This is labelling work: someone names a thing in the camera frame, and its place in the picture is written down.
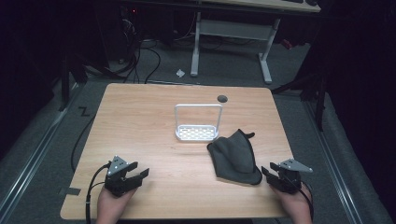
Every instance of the wooden table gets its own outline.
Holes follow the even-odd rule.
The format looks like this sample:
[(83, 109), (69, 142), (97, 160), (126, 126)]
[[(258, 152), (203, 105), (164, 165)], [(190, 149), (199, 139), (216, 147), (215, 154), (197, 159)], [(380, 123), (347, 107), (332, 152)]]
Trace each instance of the wooden table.
[[(81, 193), (66, 196), (62, 218), (85, 218), (85, 197), (92, 176), (115, 155), (138, 161), (137, 172), (150, 169), (122, 218), (285, 216), (265, 178), (258, 186), (217, 178), (207, 143), (177, 140), (175, 105), (219, 104), (219, 95), (228, 98), (222, 104), (219, 136), (229, 137), (237, 129), (254, 132), (256, 136), (250, 142), (259, 168), (292, 157), (268, 89), (110, 84), (70, 184)], [(103, 181), (105, 174), (99, 174), (96, 182)], [(96, 217), (100, 189), (92, 190), (92, 218)]]

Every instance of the black cloth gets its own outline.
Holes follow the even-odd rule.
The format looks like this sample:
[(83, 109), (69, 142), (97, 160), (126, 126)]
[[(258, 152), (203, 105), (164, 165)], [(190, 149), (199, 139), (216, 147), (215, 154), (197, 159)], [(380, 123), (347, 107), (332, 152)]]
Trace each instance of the black cloth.
[(217, 177), (251, 185), (262, 182), (262, 173), (248, 140), (253, 136), (254, 133), (245, 134), (238, 129), (232, 136), (220, 137), (207, 145)]

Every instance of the human hand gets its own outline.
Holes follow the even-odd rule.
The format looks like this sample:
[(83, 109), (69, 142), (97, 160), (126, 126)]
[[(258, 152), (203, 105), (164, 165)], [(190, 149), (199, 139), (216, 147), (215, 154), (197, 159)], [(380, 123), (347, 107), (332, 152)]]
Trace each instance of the human hand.
[(102, 188), (98, 198), (96, 224), (117, 223), (136, 191), (137, 189), (129, 190), (118, 198), (108, 189)]
[[(276, 189), (270, 185), (270, 188), (279, 197), (285, 211), (291, 217), (293, 224), (312, 224), (312, 219), (309, 210), (309, 204), (301, 192), (289, 194)], [(312, 195), (305, 184), (302, 184), (301, 190), (312, 202)]]

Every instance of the metal basket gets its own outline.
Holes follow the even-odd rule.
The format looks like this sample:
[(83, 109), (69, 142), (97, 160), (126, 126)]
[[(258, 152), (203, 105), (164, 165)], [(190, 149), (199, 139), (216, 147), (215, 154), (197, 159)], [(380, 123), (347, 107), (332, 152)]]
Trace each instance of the metal basket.
[[(177, 111), (181, 107), (218, 107), (219, 114), (216, 126), (211, 124), (179, 124), (179, 114)], [(180, 141), (187, 142), (211, 142), (219, 135), (219, 123), (221, 118), (222, 105), (176, 105), (176, 137)]]

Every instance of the small white object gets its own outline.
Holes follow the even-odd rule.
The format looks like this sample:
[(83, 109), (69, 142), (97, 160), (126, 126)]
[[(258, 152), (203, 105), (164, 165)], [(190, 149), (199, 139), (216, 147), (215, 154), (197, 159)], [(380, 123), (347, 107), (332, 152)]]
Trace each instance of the small white object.
[(183, 71), (181, 71), (181, 69), (178, 69), (178, 71), (176, 72), (176, 75), (177, 75), (178, 77), (183, 77), (184, 74), (186, 74), (186, 73), (183, 72)]

